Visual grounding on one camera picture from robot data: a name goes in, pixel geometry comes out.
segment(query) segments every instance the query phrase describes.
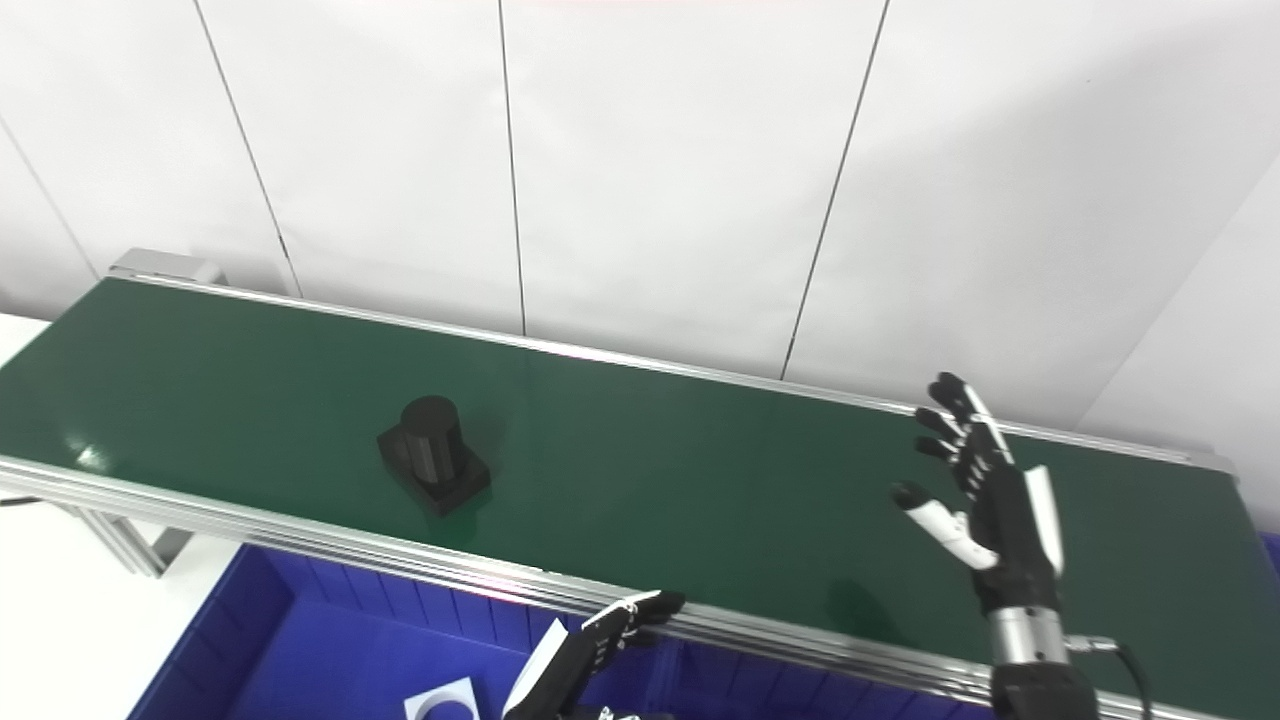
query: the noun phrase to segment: cable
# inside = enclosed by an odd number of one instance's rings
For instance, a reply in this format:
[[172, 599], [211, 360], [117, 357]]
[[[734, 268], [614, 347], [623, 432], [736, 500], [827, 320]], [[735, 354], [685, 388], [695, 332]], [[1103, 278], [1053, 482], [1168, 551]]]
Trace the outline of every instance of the cable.
[[1151, 720], [1151, 683], [1147, 680], [1147, 673], [1143, 671], [1142, 665], [1138, 664], [1138, 656], [1129, 646], [1116, 644], [1115, 653], [1120, 662], [1124, 662], [1129, 675], [1133, 676], [1133, 684], [1138, 688], [1138, 700], [1142, 701], [1142, 720]]
[[1065, 635], [1062, 638], [1066, 650], [1070, 652], [1110, 652], [1124, 662], [1129, 676], [1133, 678], [1134, 687], [1138, 688], [1138, 701], [1142, 703], [1142, 720], [1151, 720], [1151, 680], [1138, 662], [1138, 656], [1133, 648], [1123, 642], [1100, 635]]
[[44, 502], [38, 497], [6, 497], [0, 500], [0, 507], [13, 507], [15, 505], [31, 505], [32, 502]]

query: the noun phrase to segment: black cylinder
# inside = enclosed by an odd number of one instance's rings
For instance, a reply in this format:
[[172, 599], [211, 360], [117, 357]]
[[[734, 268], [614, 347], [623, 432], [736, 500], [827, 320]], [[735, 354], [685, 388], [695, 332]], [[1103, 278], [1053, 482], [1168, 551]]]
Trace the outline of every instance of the black cylinder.
[[458, 409], [438, 395], [419, 397], [401, 411], [401, 432], [413, 477], [439, 486], [454, 480], [466, 469]]

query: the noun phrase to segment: black cable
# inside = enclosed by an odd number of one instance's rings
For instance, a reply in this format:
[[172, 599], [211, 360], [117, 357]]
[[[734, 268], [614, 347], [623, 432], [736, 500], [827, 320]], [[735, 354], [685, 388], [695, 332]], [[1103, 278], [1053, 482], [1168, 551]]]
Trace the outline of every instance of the black cable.
[[15, 505], [31, 505], [32, 502], [42, 502], [38, 497], [6, 497], [0, 500], [0, 507], [13, 507]]
[[1129, 675], [1133, 676], [1133, 684], [1138, 688], [1138, 700], [1142, 702], [1142, 720], [1151, 720], [1151, 682], [1147, 680], [1147, 673], [1142, 670], [1142, 665], [1138, 664], [1138, 656], [1133, 653], [1129, 646], [1117, 643], [1115, 653], [1120, 659], [1120, 662], [1124, 662], [1124, 666], [1129, 670]]

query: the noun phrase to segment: metal support leg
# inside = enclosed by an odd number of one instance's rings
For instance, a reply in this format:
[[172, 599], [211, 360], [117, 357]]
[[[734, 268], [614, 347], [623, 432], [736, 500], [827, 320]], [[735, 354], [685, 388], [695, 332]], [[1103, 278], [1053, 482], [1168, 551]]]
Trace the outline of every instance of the metal support leg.
[[128, 518], [76, 507], [74, 505], [63, 505], [61, 507], [83, 520], [90, 532], [102, 541], [102, 544], [125, 569], [147, 578], [164, 575], [173, 559], [191, 539], [191, 533], [187, 530], [165, 528], [155, 544], [148, 544]]
[[[138, 247], [129, 250], [113, 264], [110, 274], [119, 277], [159, 275], [197, 283], [227, 283], [227, 275], [209, 260]], [[131, 573], [147, 578], [164, 575], [173, 559], [191, 539], [191, 533], [187, 530], [165, 528], [156, 538], [155, 544], [148, 544], [128, 518], [74, 505], [59, 505], [63, 510], [83, 520], [90, 532], [97, 536], [97, 539], [102, 541], [111, 555]]]

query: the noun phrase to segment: black square base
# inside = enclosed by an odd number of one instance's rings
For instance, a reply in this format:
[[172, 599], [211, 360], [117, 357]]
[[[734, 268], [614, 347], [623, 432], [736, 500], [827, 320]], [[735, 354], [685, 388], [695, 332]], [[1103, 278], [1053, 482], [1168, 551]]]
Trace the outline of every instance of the black square base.
[[480, 456], [467, 448], [467, 469], [448, 484], [431, 487], [413, 477], [408, 451], [399, 441], [399, 428], [392, 428], [378, 436], [378, 451], [392, 475], [408, 489], [431, 514], [443, 518], [489, 487], [489, 466]]

